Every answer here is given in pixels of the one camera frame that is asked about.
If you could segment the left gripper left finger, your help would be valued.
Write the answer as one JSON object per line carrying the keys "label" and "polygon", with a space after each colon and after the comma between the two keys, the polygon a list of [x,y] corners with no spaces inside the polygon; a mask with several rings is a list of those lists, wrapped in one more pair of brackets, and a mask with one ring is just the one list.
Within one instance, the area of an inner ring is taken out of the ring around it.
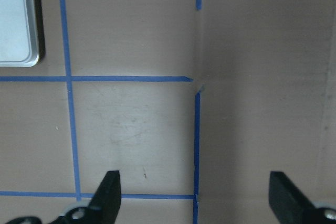
{"label": "left gripper left finger", "polygon": [[120,172],[112,170],[105,174],[88,204],[70,208],[52,223],[115,223],[120,207]]}

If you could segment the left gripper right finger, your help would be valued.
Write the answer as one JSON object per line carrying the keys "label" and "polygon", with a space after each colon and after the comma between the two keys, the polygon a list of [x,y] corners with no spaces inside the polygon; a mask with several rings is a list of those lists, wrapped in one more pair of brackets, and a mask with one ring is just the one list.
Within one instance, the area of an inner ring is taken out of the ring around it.
{"label": "left gripper right finger", "polygon": [[279,223],[335,223],[335,208],[314,205],[281,171],[269,176],[269,206]]}

